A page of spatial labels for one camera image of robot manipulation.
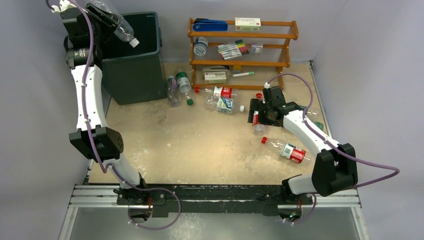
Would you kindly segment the red label bottle lake picture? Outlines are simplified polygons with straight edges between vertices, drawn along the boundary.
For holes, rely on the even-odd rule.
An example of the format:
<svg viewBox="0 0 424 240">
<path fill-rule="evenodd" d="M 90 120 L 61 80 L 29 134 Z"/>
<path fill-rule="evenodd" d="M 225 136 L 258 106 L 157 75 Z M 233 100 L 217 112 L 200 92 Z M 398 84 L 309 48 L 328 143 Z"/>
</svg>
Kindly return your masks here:
<svg viewBox="0 0 424 240">
<path fill-rule="evenodd" d="M 256 101 L 254 101 L 255 105 L 253 107 L 252 114 L 252 129 L 253 134 L 257 137 L 260 137 L 264 136 L 267 131 L 267 127 L 259 122 L 259 103 L 263 100 L 263 95 L 261 93 L 257 93 L 255 98 Z"/>
</svg>

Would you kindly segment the clear unlabelled crushed bottle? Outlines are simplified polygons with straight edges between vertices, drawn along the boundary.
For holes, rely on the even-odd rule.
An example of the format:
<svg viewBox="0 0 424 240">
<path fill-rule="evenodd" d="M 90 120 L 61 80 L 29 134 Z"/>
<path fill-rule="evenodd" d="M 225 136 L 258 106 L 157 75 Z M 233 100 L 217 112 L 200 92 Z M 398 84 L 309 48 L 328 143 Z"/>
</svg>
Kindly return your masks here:
<svg viewBox="0 0 424 240">
<path fill-rule="evenodd" d="M 112 14 L 112 18 L 117 22 L 117 27 L 114 30 L 114 34 L 121 41 L 128 42 L 133 48 L 135 48 L 140 43 L 139 40 L 135 37 L 134 29 L 109 0 L 89 0 L 88 2 L 104 12 Z"/>
</svg>

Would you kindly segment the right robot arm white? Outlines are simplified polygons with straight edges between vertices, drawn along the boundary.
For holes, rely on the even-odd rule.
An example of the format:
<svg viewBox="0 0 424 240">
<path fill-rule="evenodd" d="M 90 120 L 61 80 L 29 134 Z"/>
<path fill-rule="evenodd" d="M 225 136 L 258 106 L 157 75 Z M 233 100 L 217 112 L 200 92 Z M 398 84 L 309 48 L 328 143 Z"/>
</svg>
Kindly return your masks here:
<svg viewBox="0 0 424 240">
<path fill-rule="evenodd" d="M 279 87 L 264 88 L 263 98 L 249 103 L 248 123 L 282 127 L 295 135 L 314 159 L 312 173 L 282 181 L 280 196 L 288 204 L 301 194 L 323 197 L 354 187 L 358 182 L 354 147 L 341 144 L 320 130 L 295 102 L 286 102 Z"/>
</svg>

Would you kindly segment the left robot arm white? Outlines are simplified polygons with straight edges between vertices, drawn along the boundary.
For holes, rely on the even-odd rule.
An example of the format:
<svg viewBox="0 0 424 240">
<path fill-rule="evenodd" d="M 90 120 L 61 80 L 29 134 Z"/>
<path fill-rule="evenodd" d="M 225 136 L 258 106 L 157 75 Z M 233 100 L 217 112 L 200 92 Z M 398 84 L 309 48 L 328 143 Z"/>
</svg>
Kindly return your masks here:
<svg viewBox="0 0 424 240">
<path fill-rule="evenodd" d="M 138 205 L 146 203 L 146 182 L 123 154 L 122 135 L 109 128 L 103 107 L 101 44 L 118 32 L 123 17 L 102 0 L 91 0 L 81 7 L 75 0 L 61 0 L 52 11 L 60 14 L 67 31 L 63 41 L 65 62 L 76 88 L 78 117 L 70 143 L 87 159 L 94 160 L 119 182 L 118 193 Z"/>
</svg>

